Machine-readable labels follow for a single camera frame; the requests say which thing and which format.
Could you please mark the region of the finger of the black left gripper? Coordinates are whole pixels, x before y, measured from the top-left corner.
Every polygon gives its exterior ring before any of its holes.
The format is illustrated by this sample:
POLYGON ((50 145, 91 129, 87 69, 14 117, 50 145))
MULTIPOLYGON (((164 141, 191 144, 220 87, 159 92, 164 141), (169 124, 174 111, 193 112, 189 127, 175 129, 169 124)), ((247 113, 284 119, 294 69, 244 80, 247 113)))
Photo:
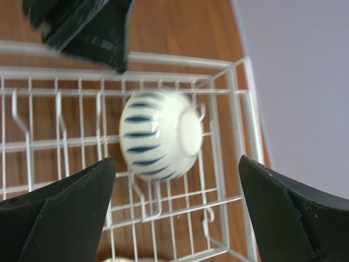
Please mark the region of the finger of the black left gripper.
POLYGON ((66 56, 125 73, 135 1, 23 1, 41 42, 66 56))

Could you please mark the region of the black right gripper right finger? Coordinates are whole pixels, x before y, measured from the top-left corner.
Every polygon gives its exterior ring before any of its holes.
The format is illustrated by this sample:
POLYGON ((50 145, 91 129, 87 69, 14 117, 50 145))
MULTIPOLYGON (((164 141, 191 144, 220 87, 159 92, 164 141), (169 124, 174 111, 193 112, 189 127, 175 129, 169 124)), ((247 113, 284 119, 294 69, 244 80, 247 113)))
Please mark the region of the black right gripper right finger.
POLYGON ((238 171, 262 261, 348 261, 348 199, 247 156, 238 171))

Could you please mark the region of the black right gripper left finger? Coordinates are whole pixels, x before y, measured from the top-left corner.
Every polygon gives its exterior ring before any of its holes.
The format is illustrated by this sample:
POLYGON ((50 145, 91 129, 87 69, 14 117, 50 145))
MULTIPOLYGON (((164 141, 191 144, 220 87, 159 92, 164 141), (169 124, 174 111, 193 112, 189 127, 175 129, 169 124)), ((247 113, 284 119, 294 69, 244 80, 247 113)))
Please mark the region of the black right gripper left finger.
POLYGON ((94 261, 116 166, 108 157, 1 201, 1 261, 94 261))

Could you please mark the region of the white wire dish rack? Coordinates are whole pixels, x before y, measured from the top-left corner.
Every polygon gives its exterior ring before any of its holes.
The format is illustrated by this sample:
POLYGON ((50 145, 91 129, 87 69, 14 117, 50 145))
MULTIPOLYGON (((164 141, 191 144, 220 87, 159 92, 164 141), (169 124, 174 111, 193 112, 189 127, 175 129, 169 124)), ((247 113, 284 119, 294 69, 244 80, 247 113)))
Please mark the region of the white wire dish rack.
POLYGON ((117 161, 96 261, 257 259, 240 193, 243 154, 264 160, 251 62, 147 52, 119 75, 35 43, 1 41, 1 199, 117 161), (121 156, 117 117, 133 91, 173 87, 204 105, 203 149, 182 177, 137 180, 121 156))

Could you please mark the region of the white bowl with blue dashes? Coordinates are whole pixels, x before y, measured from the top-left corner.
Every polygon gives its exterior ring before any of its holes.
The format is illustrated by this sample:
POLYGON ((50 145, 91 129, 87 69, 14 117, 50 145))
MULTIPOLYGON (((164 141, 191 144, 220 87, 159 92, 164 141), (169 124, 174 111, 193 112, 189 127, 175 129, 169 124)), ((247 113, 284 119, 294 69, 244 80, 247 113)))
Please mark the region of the white bowl with blue dashes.
POLYGON ((168 181, 187 173, 203 144, 204 104, 193 105, 173 89, 144 89, 126 102, 119 122, 124 160, 145 181, 168 181))

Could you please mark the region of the cream plate with blue swirl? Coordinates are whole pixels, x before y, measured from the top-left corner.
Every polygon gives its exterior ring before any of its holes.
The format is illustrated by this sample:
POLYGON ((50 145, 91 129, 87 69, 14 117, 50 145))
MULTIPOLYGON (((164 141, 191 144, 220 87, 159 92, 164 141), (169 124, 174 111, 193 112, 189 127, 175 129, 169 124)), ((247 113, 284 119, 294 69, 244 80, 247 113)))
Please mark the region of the cream plate with blue swirl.
POLYGON ((135 260, 126 257, 115 257, 104 259, 102 260, 102 262, 167 262, 167 260, 155 258, 138 258, 137 260, 135 260))

